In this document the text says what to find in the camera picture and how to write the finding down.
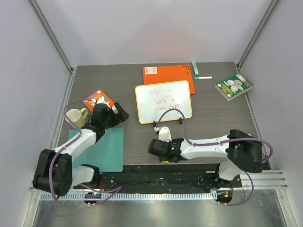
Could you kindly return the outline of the yellow-framed whiteboard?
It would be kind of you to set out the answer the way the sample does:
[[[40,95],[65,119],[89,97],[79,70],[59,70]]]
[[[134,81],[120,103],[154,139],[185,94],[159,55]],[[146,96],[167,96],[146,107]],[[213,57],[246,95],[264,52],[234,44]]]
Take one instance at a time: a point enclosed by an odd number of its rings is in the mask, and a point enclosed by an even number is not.
[[[180,110],[186,119],[193,115],[189,83],[186,80],[140,85],[135,88],[135,97],[140,124],[178,120],[182,116],[177,111],[170,111],[161,118],[165,111],[173,108]]]

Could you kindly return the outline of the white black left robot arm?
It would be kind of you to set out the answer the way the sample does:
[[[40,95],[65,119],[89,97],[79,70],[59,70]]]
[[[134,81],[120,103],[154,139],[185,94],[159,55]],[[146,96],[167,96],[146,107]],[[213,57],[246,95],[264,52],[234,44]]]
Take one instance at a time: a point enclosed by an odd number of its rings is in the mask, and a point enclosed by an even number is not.
[[[33,187],[49,192],[56,201],[78,185],[95,189],[100,185],[99,168],[82,164],[74,168],[73,161],[87,148],[96,144],[105,131],[125,122],[129,114],[118,102],[112,106],[101,99],[92,99],[93,111],[88,123],[78,126],[78,133],[63,145],[55,149],[41,151],[36,166]]]

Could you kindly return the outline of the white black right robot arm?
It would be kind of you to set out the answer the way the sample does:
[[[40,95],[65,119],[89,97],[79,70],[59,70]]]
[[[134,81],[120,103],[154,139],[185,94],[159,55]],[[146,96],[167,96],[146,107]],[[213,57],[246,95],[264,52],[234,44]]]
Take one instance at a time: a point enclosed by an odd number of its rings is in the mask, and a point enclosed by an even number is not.
[[[163,163],[178,163],[195,158],[216,159],[218,167],[214,182],[226,186],[241,172],[261,173],[263,170],[262,142],[240,130],[214,139],[172,139],[169,128],[159,128],[148,153],[157,156]]]

